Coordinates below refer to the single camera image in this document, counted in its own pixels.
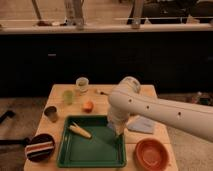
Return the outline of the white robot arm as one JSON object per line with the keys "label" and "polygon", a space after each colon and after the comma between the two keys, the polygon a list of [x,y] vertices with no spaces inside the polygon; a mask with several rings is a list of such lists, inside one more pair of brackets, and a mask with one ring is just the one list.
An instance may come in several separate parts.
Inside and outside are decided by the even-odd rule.
{"label": "white robot arm", "polygon": [[137,114],[213,142],[213,107],[152,98],[140,90],[140,82],[127,76],[109,93],[107,119],[117,135]]}

